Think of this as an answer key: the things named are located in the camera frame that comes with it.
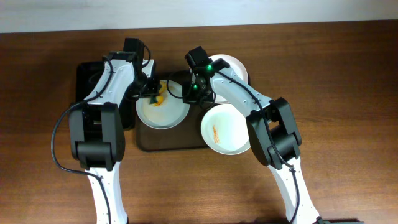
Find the yellow green sponge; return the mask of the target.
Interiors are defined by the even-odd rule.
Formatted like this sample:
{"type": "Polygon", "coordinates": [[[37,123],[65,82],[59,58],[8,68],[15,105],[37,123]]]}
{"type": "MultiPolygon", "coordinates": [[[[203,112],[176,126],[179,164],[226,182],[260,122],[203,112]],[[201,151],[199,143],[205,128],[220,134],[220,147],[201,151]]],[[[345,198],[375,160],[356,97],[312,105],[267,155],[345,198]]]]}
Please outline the yellow green sponge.
{"type": "Polygon", "coordinates": [[[162,94],[164,93],[165,90],[166,90],[166,83],[160,81],[158,94],[150,97],[149,104],[152,106],[161,105],[164,101],[164,97],[162,96],[162,94]]]}

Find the grey plate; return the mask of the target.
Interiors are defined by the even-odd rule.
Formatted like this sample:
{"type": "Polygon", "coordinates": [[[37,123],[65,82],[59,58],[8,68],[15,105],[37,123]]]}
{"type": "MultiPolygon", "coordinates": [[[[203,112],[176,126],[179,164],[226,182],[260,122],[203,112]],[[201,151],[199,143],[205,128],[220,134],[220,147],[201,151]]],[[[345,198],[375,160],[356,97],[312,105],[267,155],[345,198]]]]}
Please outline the grey plate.
{"type": "Polygon", "coordinates": [[[187,116],[190,105],[177,98],[182,94],[182,86],[172,80],[161,80],[159,93],[161,103],[150,104],[150,98],[141,98],[136,102],[139,119],[154,129],[169,129],[181,123],[187,116]]]}

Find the pale green plate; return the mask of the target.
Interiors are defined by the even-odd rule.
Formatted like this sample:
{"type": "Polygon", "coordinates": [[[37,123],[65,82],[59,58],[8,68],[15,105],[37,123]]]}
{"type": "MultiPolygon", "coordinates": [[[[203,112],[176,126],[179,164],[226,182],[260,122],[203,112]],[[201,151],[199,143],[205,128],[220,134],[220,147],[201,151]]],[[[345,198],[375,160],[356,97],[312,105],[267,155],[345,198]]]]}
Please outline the pale green plate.
{"type": "Polygon", "coordinates": [[[207,146],[220,154],[234,156],[250,148],[246,119],[231,104],[210,109],[201,121],[200,131],[207,146]]]}

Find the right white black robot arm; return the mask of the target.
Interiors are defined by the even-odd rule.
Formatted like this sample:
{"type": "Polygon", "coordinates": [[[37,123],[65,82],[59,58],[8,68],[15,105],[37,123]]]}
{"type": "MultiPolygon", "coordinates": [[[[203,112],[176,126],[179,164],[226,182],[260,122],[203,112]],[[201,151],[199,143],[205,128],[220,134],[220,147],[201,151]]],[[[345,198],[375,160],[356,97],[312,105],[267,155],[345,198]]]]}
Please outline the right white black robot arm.
{"type": "Polygon", "coordinates": [[[268,167],[277,182],[290,223],[323,223],[311,201],[300,159],[302,137],[290,105],[273,100],[244,83],[223,59],[188,59],[194,77],[183,88],[183,101],[202,102],[220,95],[245,118],[249,144],[256,159],[268,167]]]}

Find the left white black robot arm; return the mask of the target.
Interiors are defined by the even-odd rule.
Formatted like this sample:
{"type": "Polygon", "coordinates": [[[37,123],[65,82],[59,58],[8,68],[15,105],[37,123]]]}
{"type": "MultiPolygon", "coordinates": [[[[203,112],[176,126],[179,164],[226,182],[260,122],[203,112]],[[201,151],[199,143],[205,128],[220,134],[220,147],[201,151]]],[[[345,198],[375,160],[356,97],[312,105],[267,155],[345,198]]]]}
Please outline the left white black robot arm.
{"type": "Polygon", "coordinates": [[[79,174],[88,177],[97,223],[128,223],[119,169],[126,139],[120,106],[128,98],[148,98],[159,91],[155,61],[136,52],[111,52],[104,58],[98,82],[68,111],[72,156],[79,174]]]}

